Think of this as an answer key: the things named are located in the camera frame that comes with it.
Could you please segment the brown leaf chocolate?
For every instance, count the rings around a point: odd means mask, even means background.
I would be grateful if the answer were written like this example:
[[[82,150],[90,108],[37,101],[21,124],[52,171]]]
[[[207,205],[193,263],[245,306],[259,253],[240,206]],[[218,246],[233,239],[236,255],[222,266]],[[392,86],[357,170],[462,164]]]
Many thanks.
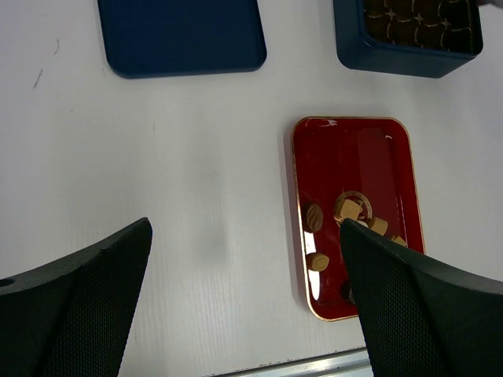
[[[323,226],[324,215],[317,203],[308,203],[302,212],[303,229],[309,233],[318,232]]]

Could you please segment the blue chocolate tin box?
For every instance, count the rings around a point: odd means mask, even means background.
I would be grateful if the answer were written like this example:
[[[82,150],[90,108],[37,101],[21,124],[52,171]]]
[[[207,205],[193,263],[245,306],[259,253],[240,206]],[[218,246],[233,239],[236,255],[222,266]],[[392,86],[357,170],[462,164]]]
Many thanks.
[[[336,52],[349,69],[439,79],[483,50],[475,1],[335,1]]]

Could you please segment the blue tin lid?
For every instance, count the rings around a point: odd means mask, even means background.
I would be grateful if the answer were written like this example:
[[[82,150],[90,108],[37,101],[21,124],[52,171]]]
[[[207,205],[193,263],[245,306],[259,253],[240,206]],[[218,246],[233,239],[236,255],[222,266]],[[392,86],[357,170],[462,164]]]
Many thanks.
[[[127,79],[256,71],[267,58],[256,1],[97,4],[110,68]]]

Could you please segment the red lacquer tray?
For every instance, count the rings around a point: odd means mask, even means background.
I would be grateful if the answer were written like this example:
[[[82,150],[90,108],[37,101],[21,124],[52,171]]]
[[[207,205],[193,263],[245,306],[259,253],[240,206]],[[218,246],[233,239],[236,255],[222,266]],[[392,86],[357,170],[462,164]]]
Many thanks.
[[[356,317],[333,207],[343,192],[364,194],[373,207],[371,229],[423,253],[409,135],[393,118],[315,116],[297,122],[291,146],[296,196],[293,219],[299,233],[296,253],[307,306],[327,322]],[[315,233],[303,229],[302,212],[308,203],[317,203],[324,215],[323,226]],[[325,271],[307,268],[306,256],[316,252],[329,257]]]

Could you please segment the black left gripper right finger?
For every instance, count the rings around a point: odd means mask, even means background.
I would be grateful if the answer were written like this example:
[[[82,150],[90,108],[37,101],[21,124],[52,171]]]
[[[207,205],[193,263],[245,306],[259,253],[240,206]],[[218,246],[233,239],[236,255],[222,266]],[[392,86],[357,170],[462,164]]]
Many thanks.
[[[340,246],[375,376],[500,376],[502,283],[345,220]]]

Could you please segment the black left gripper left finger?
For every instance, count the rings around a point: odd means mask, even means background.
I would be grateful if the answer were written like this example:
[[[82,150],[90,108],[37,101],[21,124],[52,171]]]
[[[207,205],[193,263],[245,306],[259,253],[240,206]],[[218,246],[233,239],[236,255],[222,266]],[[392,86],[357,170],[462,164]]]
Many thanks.
[[[152,245],[141,218],[1,281],[3,376],[116,376]]]

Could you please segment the round tan chocolate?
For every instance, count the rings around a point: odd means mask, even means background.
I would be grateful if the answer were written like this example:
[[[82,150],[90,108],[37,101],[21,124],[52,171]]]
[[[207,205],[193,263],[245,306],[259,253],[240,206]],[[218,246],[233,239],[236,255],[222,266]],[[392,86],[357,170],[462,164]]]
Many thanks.
[[[306,256],[307,268],[310,271],[322,272],[329,265],[329,257],[322,253],[310,253]]]

